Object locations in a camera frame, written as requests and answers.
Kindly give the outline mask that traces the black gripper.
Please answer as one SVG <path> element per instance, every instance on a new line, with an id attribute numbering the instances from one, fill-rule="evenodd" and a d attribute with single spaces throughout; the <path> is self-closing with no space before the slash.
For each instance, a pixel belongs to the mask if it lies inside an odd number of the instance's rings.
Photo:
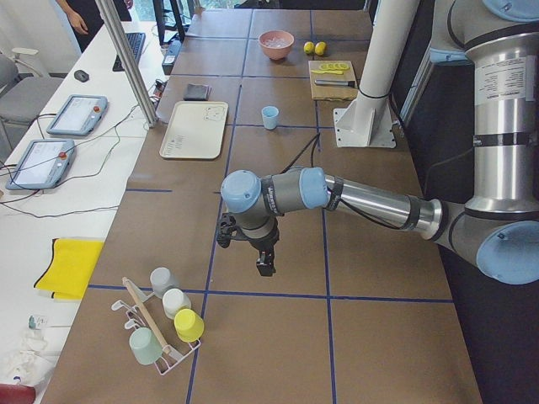
<path id="1" fill-rule="evenodd" d="M 249 243 L 259 251 L 256 267 L 259 274 L 269 277 L 275 273 L 275 244 L 279 241 L 280 232 L 277 222 L 266 222 L 256 229 L 243 228 L 243 234 Z"/>

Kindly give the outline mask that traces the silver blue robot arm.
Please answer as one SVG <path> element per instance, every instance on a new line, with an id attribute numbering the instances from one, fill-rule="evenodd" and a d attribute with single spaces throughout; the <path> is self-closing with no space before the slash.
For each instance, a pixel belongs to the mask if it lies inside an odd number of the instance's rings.
<path id="1" fill-rule="evenodd" d="M 286 167 L 259 177 L 230 173 L 227 207 L 216 226 L 221 247 L 248 242 L 263 276 L 275 272 L 278 218 L 323 208 L 356 213 L 379 226 L 415 231 L 505 284 L 538 279 L 538 4 L 438 1 L 430 59 L 474 67 L 474 191 L 463 204 L 395 194 L 326 174 Z"/>

